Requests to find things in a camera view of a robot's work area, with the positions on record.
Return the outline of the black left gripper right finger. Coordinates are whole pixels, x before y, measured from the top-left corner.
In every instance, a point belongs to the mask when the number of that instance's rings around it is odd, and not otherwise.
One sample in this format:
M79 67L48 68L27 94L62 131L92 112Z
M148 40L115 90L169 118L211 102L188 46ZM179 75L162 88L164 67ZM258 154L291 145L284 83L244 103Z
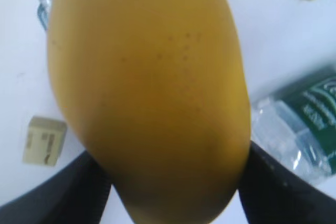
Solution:
M251 143L238 193L248 223L335 223L335 199Z

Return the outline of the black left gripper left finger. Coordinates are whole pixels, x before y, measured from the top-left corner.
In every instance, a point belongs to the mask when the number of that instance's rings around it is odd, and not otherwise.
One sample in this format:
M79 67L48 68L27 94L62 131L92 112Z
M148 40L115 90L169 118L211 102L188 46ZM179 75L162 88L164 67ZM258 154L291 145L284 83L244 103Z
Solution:
M1 206L1 223L99 223L111 190L107 173L83 152L41 185Z

